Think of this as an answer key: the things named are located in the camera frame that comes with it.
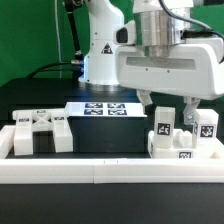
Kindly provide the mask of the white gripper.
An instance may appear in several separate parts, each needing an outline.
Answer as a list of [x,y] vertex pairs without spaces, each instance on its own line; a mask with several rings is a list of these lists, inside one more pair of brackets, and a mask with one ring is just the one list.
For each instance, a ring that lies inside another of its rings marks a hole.
[[117,79],[136,91],[145,114],[153,113],[151,92],[184,96],[184,124],[192,125],[200,99],[224,95],[224,43],[186,41],[170,48],[168,57],[150,57],[135,46],[116,51]]

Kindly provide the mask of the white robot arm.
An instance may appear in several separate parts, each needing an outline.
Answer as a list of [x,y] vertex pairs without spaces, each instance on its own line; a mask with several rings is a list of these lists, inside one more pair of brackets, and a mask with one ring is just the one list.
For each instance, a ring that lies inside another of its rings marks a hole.
[[90,50],[80,83],[94,89],[132,88],[145,114],[153,92],[182,96],[191,124],[201,100],[224,95],[224,36],[193,20],[194,0],[134,0],[133,19],[109,0],[84,0]]

